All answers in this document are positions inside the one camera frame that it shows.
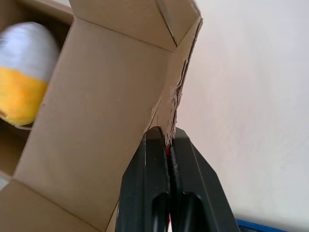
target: cardboard panel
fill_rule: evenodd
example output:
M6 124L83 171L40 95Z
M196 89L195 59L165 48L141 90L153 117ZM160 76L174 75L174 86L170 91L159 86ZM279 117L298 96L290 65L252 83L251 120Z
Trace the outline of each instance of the cardboard panel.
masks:
M75 16L173 51L176 45L155 0L70 0Z
M24 12L13 0L0 0L0 32L25 20Z
M0 225L5 232L98 232L14 180L0 192Z
M14 135L4 123L0 124L0 176L10 179L23 152L26 140Z
M76 19L15 178L104 231L171 56Z
M194 0L155 0L177 45L200 16Z
M73 12L69 6L54 0L18 0L19 3L71 25Z

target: torn cardboard edge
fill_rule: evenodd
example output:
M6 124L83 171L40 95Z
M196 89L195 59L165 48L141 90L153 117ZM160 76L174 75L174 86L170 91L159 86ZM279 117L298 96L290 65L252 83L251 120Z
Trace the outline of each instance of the torn cardboard edge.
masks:
M181 74L179 83L176 86L176 88L174 89L174 92L172 93L171 101L173 102L173 107L171 109L171 115L170 115L170 118L169 118L169 120L171 120L171 128L170 128L170 131L167 132L167 135L166 135L166 138L165 138L166 146L171 145L172 139L175 138L175 135L176 135L177 109L179 107L181 97L182 97L182 94L183 94L183 85L184 85L185 77L186 77L187 72L188 72L189 63L190 63L195 44L197 42L197 37L198 37L198 34L200 32L202 25L203 25L203 18L200 18L199 24L198 24L196 32L195 32L194 40L192 42L192 46L191 46L191 49L190 49L190 52L189 52L189 57L188 57L188 59L185 60L185 62L183 64L183 70L182 70L182 74Z
M165 135L166 146L170 146L172 139L175 138L176 123L177 123L177 109L178 109L180 101L181 101L183 85L184 85L185 77L186 77L187 72L188 72L192 53L193 53L195 44L197 42L198 34L199 34L200 29L203 25L203 18L199 17L199 19L197 21L199 21L199 23L198 23L197 29L195 31L194 40L193 40L191 48L190 48L188 59L186 59L184 61L183 69L182 69L181 76L180 76L180 79L178 81L178 84L176 85L176 87L170 93L170 96L171 96L170 102L172 103L172 108L170 110L170 116L169 116L169 119L168 119L168 127L167 127L167 132L166 132L166 135ZM151 120L150 120L150 123L149 123L147 129L145 130L145 132L147 130L149 130L151 126L153 126L153 122L155 120L155 117L157 117L157 111L159 109L161 102L162 102L162 96L160 97L158 103L152 109Z

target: cardboard flap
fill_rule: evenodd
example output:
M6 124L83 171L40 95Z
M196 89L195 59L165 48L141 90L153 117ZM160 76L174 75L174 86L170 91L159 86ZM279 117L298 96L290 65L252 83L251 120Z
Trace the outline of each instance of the cardboard flap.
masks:
M70 0L76 17L174 51L199 12L192 0Z
M15 180L0 191L0 225L4 232L98 232Z

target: plush toy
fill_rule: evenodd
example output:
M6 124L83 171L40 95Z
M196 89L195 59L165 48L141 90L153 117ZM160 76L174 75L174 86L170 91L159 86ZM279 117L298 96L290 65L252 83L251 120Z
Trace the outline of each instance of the plush toy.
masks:
M51 33L34 22L0 35L0 118L14 126L34 121L59 55Z

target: white wall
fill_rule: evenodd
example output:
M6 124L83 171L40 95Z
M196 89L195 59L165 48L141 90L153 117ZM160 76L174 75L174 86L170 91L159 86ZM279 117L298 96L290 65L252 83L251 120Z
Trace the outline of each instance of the white wall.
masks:
M309 1L197 2L177 126L237 217L309 231Z

